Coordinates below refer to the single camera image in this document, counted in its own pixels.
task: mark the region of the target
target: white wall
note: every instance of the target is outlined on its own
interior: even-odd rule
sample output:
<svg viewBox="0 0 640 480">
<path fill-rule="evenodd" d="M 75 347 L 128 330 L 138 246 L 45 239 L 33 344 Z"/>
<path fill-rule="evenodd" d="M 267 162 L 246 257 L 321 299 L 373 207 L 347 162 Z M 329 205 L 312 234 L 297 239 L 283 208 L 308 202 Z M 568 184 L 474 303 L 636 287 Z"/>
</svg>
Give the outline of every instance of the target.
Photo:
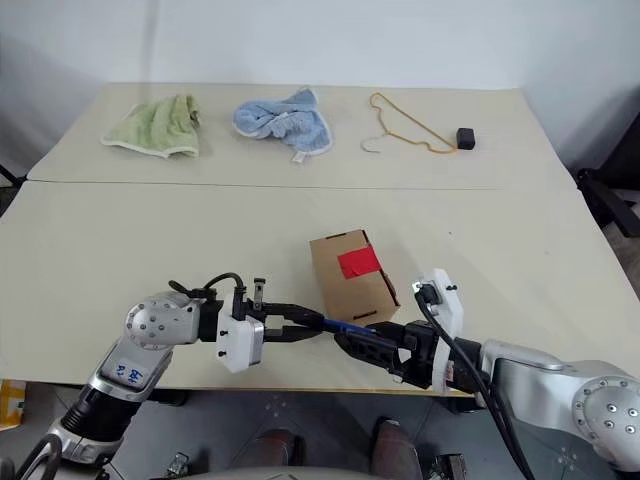
<svg viewBox="0 0 640 480">
<path fill-rule="evenodd" d="M 107 81 L 517 86 L 565 164 L 597 164 L 640 111 L 639 22 L 636 0 L 0 0 L 0 131 L 26 168 Z"/>
</svg>

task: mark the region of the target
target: light blue towel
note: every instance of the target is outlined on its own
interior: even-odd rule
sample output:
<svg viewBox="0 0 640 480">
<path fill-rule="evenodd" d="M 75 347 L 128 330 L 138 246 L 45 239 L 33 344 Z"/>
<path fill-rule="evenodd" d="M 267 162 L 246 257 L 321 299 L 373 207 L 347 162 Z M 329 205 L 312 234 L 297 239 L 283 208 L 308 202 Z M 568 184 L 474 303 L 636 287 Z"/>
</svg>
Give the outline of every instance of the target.
<svg viewBox="0 0 640 480">
<path fill-rule="evenodd" d="M 240 105 L 233 114 L 233 125 L 246 137 L 273 136 L 293 147 L 293 160 L 319 155 L 331 148 L 333 140 L 327 122 L 318 111 L 318 98 L 303 88 L 282 101 L 253 100 Z"/>
</svg>

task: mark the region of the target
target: cardboard box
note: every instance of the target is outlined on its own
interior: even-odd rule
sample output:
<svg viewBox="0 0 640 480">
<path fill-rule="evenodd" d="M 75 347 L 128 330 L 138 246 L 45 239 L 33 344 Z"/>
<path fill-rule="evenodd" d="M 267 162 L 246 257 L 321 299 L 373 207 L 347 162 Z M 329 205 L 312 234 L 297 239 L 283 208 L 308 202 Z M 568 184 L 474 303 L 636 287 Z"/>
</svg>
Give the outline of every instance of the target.
<svg viewBox="0 0 640 480">
<path fill-rule="evenodd" d="M 400 304 L 364 230 L 310 245 L 329 318 L 361 326 L 391 319 Z"/>
</svg>

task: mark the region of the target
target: towel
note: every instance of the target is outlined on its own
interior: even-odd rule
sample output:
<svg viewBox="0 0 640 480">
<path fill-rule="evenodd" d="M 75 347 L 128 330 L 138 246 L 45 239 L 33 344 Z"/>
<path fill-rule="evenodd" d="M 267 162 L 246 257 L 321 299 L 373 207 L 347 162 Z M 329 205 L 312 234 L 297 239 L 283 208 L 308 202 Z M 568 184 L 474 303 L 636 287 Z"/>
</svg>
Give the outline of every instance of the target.
<svg viewBox="0 0 640 480">
<path fill-rule="evenodd" d="M 296 162 L 324 153 L 333 144 L 329 126 L 318 111 L 318 97 L 310 88 L 286 100 L 246 102 L 235 111 L 233 125 L 246 137 L 280 139 L 296 150 Z"/>
<path fill-rule="evenodd" d="M 198 156 L 198 106 L 191 95 L 175 95 L 136 105 L 100 141 L 136 152 L 168 158 L 174 153 Z"/>
</svg>

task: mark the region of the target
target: small black box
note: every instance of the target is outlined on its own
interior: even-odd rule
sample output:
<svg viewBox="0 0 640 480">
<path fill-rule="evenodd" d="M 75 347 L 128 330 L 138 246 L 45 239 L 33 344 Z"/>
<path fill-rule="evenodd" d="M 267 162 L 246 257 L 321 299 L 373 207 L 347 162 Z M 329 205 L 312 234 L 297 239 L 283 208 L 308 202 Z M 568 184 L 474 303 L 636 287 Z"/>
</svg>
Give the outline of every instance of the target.
<svg viewBox="0 0 640 480">
<path fill-rule="evenodd" d="M 476 146 L 473 128 L 459 128 L 456 133 L 456 141 L 460 150 L 473 150 L 473 147 Z"/>
</svg>

